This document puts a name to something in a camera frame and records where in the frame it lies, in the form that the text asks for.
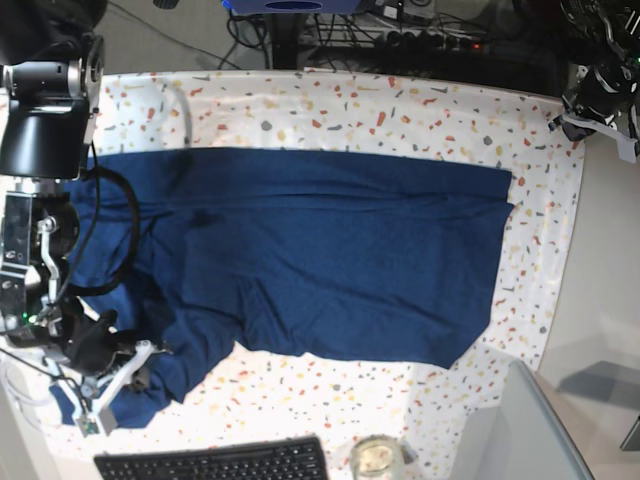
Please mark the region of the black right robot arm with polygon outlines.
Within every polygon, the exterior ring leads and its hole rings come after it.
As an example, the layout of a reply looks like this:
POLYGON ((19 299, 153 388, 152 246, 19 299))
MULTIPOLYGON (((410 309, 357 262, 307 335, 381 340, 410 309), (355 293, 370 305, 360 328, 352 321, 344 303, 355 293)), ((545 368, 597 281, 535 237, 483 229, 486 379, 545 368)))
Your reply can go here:
POLYGON ((116 333, 114 312, 97 320, 81 299, 117 287, 138 250, 139 204, 127 180, 98 164, 93 133, 99 113, 104 41, 96 25, 103 1, 5 1, 1 5, 1 84, 8 120, 1 173, 1 333, 18 348, 37 347, 87 379, 101 380, 132 359, 136 340, 116 333), (110 181, 124 193, 133 228, 113 276, 77 286, 72 276, 90 240, 64 185, 110 181))

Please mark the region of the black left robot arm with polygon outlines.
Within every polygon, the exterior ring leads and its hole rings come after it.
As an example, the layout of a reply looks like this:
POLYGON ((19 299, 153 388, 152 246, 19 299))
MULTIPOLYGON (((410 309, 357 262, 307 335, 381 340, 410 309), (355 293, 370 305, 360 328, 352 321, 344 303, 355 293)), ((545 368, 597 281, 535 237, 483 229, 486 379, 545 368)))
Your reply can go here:
POLYGON ((593 60, 586 73, 562 96, 564 112, 551 123, 572 141, 596 132, 618 134, 614 121, 627 116, 631 157, 639 154, 636 101, 639 96, 639 3, 637 1, 562 1, 561 11, 586 41, 593 60))

